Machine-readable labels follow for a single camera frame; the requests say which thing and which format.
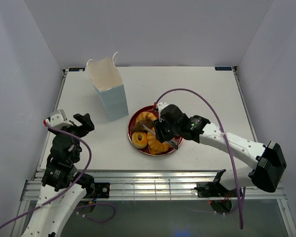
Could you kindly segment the dark brown bread piece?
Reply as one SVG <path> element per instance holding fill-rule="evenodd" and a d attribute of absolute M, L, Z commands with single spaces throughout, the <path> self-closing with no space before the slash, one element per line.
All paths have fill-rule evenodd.
<path fill-rule="evenodd" d="M 144 125 L 141 124 L 141 123 L 138 123 L 138 124 L 133 125 L 133 126 L 131 127 L 131 129 L 130 129 L 130 131 L 131 131 L 132 133 L 135 133 L 135 132 L 144 132 L 145 130 L 146 130 L 146 129 L 145 129 Z"/>

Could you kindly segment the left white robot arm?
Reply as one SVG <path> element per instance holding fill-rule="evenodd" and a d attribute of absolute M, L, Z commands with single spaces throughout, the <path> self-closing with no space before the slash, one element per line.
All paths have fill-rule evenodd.
<path fill-rule="evenodd" d="M 94 178 L 75 167 L 82 152 L 82 137 L 94 130 L 94 124 L 89 114 L 75 114 L 74 119 L 80 122 L 79 126 L 68 120 L 63 110 L 57 110 L 44 120 L 55 136 L 36 209 L 24 237 L 59 237 L 81 199 L 94 194 Z"/>

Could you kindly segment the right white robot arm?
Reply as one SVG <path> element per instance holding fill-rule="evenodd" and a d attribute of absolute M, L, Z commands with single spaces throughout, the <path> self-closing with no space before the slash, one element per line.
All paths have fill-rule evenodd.
<path fill-rule="evenodd" d="M 281 146 L 247 140 L 222 130 L 201 116 L 188 117 L 176 105 L 161 102 L 155 106 L 158 119 L 154 121 L 156 138 L 170 142 L 176 137 L 207 145 L 231 154 L 246 167 L 220 170 L 212 182 L 197 185 L 200 197 L 222 197 L 236 194 L 240 188 L 255 186 L 265 192 L 276 191 L 287 167 Z"/>

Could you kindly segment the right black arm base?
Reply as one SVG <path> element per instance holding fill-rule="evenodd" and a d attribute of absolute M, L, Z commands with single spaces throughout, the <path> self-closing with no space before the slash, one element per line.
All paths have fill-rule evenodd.
<path fill-rule="evenodd" d="M 199 198 L 227 198 L 237 197 L 236 189 L 227 190 L 220 183 L 215 182 L 197 182 L 194 189 L 197 191 Z"/>

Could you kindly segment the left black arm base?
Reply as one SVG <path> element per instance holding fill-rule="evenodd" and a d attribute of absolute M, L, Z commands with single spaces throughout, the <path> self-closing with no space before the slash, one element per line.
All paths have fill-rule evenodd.
<path fill-rule="evenodd" d="M 110 183 L 92 183 L 86 191 L 85 198 L 109 198 Z"/>

